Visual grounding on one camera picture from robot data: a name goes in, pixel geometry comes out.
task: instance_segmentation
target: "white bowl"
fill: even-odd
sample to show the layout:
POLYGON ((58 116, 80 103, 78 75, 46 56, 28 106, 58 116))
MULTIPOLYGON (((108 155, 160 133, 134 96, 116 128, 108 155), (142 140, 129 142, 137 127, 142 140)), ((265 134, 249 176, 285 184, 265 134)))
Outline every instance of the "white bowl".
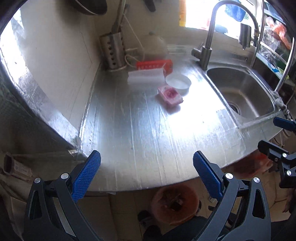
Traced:
POLYGON ((189 89, 191 81, 188 77, 178 73, 172 73, 165 78, 165 82, 177 91, 184 92, 189 89))

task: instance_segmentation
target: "sink basin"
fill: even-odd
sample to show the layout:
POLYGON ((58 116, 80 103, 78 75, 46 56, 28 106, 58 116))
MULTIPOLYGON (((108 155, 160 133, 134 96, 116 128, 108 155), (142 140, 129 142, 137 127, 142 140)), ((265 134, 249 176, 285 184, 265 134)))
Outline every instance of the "sink basin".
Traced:
POLYGON ((218 67, 209 69, 207 76, 237 118, 255 119, 274 111, 269 95, 249 71, 218 67))

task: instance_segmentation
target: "blue gripper pad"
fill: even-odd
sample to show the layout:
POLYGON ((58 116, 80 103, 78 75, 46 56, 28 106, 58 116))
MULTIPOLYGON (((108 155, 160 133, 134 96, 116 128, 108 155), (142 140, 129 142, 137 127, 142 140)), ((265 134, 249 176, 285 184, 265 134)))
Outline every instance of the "blue gripper pad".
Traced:
POLYGON ((223 175, 218 165, 210 163, 201 151, 193 155, 193 166, 212 198, 218 201, 223 197, 223 175))
POLYGON ((280 117, 274 118, 274 125, 283 128, 287 131, 296 131, 296 123, 292 120, 285 120, 280 117))
POLYGON ((101 154, 94 150, 83 164, 77 165, 71 172, 72 178, 75 178, 72 187, 72 199, 74 202, 84 197, 100 165, 101 154))

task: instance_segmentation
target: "sink drain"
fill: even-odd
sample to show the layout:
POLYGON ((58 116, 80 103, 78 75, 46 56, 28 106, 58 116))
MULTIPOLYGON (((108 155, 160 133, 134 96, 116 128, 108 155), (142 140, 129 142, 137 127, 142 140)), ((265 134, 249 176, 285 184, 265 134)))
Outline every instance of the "sink drain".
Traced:
POLYGON ((230 108, 231 108, 233 111, 235 111, 237 114, 240 115, 240 110, 239 110, 239 108, 238 108, 238 106, 237 106, 236 104, 234 104, 234 103, 232 103, 232 102, 228 102, 228 104, 229 104, 230 108))

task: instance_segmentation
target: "screw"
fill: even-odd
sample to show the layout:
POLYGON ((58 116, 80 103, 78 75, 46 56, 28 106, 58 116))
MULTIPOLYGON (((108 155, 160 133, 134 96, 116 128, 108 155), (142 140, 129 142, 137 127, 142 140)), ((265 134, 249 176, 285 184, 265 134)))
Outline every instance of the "screw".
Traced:
POLYGON ((41 181, 41 179, 39 177, 35 178, 34 182, 35 183, 39 183, 41 181))
POLYGON ((69 174, 68 173, 63 173, 62 175, 61 175, 61 178, 62 179, 67 179, 69 177, 69 174))
POLYGON ((232 175, 231 173, 226 173, 226 174, 225 174, 225 177, 226 177, 227 179, 232 179, 232 178, 233 178, 233 175, 232 175))
POLYGON ((256 183, 259 183, 259 182, 260 182, 260 179, 257 178, 257 177, 254 177, 253 180, 254 180, 254 182, 256 182, 256 183))

